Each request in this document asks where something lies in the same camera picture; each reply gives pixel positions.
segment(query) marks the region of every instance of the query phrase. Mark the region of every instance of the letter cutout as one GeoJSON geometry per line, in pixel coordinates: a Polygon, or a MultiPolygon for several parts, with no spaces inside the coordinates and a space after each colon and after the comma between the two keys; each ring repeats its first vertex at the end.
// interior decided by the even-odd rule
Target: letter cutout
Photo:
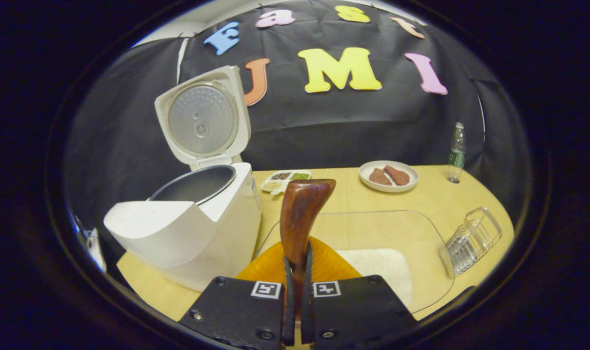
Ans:
{"type": "Polygon", "coordinates": [[[338,16],[349,22],[369,23],[371,21],[364,11],[352,6],[336,6],[334,8],[338,12],[338,16]]]}
{"type": "Polygon", "coordinates": [[[304,90],[309,93],[329,91],[331,84],[324,80],[323,73],[337,88],[343,89],[347,84],[349,72],[351,72],[351,82],[349,82],[351,88],[382,88],[382,83],[375,78],[368,55],[370,52],[367,49],[348,47],[343,51],[340,61],[337,61],[323,49],[299,51],[297,56],[305,59],[308,66],[309,82],[304,86],[304,90]]]}
{"type": "Polygon", "coordinates": [[[406,22],[403,18],[391,17],[390,19],[397,22],[407,33],[410,33],[417,38],[424,38],[424,35],[416,31],[416,27],[413,24],[406,22]]]}
{"type": "Polygon", "coordinates": [[[275,10],[260,15],[260,19],[257,22],[257,27],[266,28],[273,27],[276,24],[284,26],[285,24],[291,24],[295,22],[293,18],[293,12],[290,10],[275,10]]]}
{"type": "Polygon", "coordinates": [[[446,95],[449,93],[448,89],[437,78],[435,71],[431,67],[431,59],[427,56],[419,55],[417,53],[406,53],[405,57],[412,61],[420,73],[422,78],[422,84],[420,87],[429,93],[439,93],[440,95],[446,95]]]}
{"type": "Polygon", "coordinates": [[[260,101],[267,92],[267,72],[265,66],[269,63],[269,58],[259,58],[245,65],[252,73],[252,90],[245,94],[246,106],[252,106],[260,101]]]}
{"type": "Polygon", "coordinates": [[[239,31],[235,29],[238,25],[239,22],[228,23],[222,29],[216,31],[213,35],[204,40],[204,44],[209,43],[213,45],[217,49],[215,54],[218,56],[225,53],[239,42],[239,38],[237,38],[239,31]]]}

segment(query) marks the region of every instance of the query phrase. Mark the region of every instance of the wooden table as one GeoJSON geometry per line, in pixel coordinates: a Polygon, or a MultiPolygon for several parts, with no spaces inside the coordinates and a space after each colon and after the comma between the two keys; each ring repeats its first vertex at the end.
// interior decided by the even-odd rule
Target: wooden table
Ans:
{"type": "MultiPolygon", "coordinates": [[[[445,242],[462,224],[466,213],[478,207],[487,207],[502,227],[502,237],[498,243],[468,271],[455,277],[448,292],[437,302],[431,304],[413,316],[415,319],[435,312],[456,297],[469,286],[483,281],[497,263],[503,258],[513,241],[513,225],[502,204],[479,181],[468,173],[462,175],[459,184],[453,184],[444,178],[446,166],[415,166],[420,180],[409,192],[385,193],[373,190],[359,178],[358,168],[309,169],[315,179],[335,179],[336,189],[325,204],[321,213],[381,212],[388,210],[412,210],[426,216],[445,242]]],[[[273,171],[255,171],[253,173],[259,186],[273,171]]],[[[261,224],[256,250],[279,221],[282,195],[273,196],[258,189],[261,199],[261,224]]],[[[324,242],[332,246],[331,233],[324,235],[324,242]]],[[[153,268],[138,261],[130,253],[124,254],[117,263],[122,275],[135,292],[153,308],[175,321],[191,307],[199,292],[170,282],[159,275],[153,268]]],[[[413,284],[435,283],[439,279],[426,273],[411,275],[413,284]]]]}

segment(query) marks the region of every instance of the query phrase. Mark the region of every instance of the white rice cooker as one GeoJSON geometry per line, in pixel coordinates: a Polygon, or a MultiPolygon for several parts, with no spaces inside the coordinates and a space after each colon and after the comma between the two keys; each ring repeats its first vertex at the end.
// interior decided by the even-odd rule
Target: white rice cooker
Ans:
{"type": "Polygon", "coordinates": [[[192,171],[147,201],[117,203],[104,225],[129,252],[168,279],[202,291],[250,263],[260,226],[251,166],[239,154],[251,135],[239,67],[192,78],[157,97],[163,135],[192,171]]]}

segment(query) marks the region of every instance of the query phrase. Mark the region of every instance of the green bottle label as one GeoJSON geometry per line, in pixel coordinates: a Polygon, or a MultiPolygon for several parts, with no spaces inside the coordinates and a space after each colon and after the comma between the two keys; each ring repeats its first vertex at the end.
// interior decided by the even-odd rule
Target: green bottle label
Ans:
{"type": "Polygon", "coordinates": [[[451,149],[451,158],[449,159],[450,165],[463,169],[465,160],[466,160],[466,155],[463,152],[456,151],[455,149],[451,149]]]}

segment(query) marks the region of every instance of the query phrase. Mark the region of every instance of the meat slice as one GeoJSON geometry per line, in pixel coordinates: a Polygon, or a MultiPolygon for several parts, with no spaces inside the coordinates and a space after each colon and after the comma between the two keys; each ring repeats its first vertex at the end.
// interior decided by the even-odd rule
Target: meat slice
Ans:
{"type": "Polygon", "coordinates": [[[384,166],[383,169],[392,177],[392,181],[398,186],[403,186],[410,182],[410,176],[404,171],[397,170],[389,165],[384,166]]]}
{"type": "Polygon", "coordinates": [[[392,182],[388,180],[386,174],[384,174],[383,170],[381,170],[380,168],[375,168],[375,170],[373,170],[373,173],[371,174],[371,176],[368,177],[368,179],[370,181],[377,182],[378,184],[392,186],[392,182]]]}

